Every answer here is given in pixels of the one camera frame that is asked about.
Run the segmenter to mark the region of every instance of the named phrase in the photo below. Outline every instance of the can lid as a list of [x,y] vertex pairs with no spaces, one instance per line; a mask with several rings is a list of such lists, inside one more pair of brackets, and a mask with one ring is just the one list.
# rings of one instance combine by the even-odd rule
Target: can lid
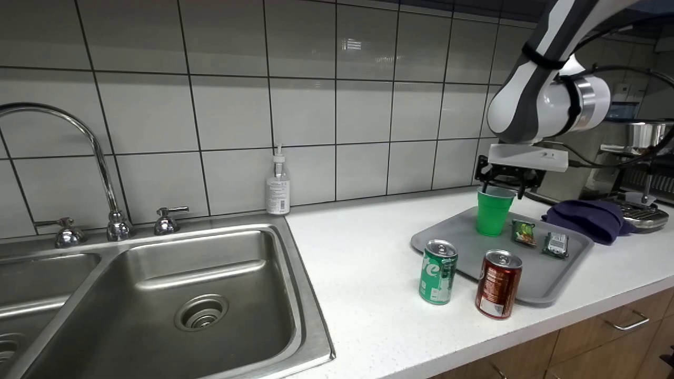
[[446,240],[429,240],[426,244],[426,251],[429,251],[429,252],[434,252],[437,257],[455,257],[457,255],[455,246],[450,241],[446,241]]
[[521,266],[521,258],[511,255],[509,251],[486,251],[486,261],[498,266]]

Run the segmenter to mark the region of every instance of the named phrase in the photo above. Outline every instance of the white countertop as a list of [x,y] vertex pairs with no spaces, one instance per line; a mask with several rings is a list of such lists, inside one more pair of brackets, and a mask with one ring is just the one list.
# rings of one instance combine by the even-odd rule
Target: white countertop
[[[464,189],[294,210],[288,222],[337,349],[333,361],[296,377],[429,377],[674,286],[667,222],[595,244],[550,306],[515,305],[511,318],[491,320],[461,276],[448,305],[429,305],[416,295],[421,255],[409,240],[473,204]],[[511,206],[532,219],[546,209]]]

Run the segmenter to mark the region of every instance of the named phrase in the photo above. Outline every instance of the gray tray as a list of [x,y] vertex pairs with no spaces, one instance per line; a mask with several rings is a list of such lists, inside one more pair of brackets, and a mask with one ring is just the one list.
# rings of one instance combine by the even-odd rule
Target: gray tray
[[[437,240],[437,238],[448,240],[459,252],[457,272],[471,280],[477,280],[481,276],[479,270],[481,270],[481,257],[486,251],[502,247],[518,255],[521,258],[521,277],[520,277],[520,289],[515,299],[518,303],[527,303],[527,305],[538,305],[538,306],[551,305],[563,292],[571,273],[576,270],[576,265],[584,261],[584,257],[594,244],[584,233],[576,233],[551,222],[535,220],[528,216],[520,216],[513,213],[507,219],[507,226],[502,236],[489,238],[489,236],[476,233],[473,215],[476,215],[476,209],[467,209],[450,219],[445,219],[441,222],[415,233],[411,240],[411,246],[416,252],[421,252],[429,240]],[[535,222],[535,247],[518,244],[509,238],[511,219]],[[569,236],[567,258],[556,258],[540,252],[540,246],[550,230],[563,231]]]

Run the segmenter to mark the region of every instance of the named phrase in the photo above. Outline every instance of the green soda can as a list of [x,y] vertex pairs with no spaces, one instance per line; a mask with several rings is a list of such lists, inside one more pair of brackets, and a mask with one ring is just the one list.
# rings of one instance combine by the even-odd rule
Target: green soda can
[[448,303],[457,258],[459,255],[455,246],[446,240],[431,240],[426,244],[419,280],[421,299],[434,305]]

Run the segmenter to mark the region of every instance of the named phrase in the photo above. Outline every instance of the green cup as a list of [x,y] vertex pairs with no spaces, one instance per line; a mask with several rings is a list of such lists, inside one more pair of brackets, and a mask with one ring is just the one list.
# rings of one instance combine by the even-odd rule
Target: green cup
[[501,236],[505,230],[507,213],[513,191],[505,186],[489,186],[477,191],[476,230],[481,236]]

